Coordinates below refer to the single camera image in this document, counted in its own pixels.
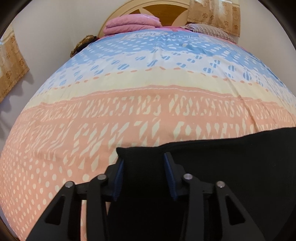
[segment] striped pillow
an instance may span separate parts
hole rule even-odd
[[[230,37],[228,33],[224,32],[222,29],[219,29],[210,25],[200,24],[200,23],[189,23],[183,26],[182,28],[190,30],[195,33],[206,34],[216,38],[225,39],[236,44],[234,39]]]

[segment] screw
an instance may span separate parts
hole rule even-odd
[[[105,174],[98,175],[99,180],[105,180],[106,178],[107,178],[107,176]]]
[[[72,187],[73,185],[74,185],[74,183],[71,182],[71,181],[68,181],[68,182],[65,183],[65,187],[67,187],[67,188],[70,188],[70,187]]]
[[[190,173],[186,173],[183,176],[186,180],[191,180],[193,178],[193,176]]]
[[[223,188],[223,187],[225,187],[225,182],[223,182],[223,181],[218,181],[218,182],[217,182],[217,186],[220,187],[220,188]]]

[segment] blue pattern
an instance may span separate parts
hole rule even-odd
[[[253,81],[288,103],[294,99],[264,63],[239,46],[203,34],[157,29],[117,34],[91,43],[60,67],[36,94],[118,70],[156,66]]]

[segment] curtain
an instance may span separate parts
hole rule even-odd
[[[240,7],[238,0],[190,0],[188,22],[221,28],[240,36]]]
[[[0,39],[0,103],[28,71],[10,25]]]

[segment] wooden headboard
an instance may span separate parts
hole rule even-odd
[[[108,20],[125,14],[153,15],[160,19],[163,26],[184,26],[187,23],[188,8],[189,0],[132,0],[109,16],[98,36],[104,36],[103,29]]]

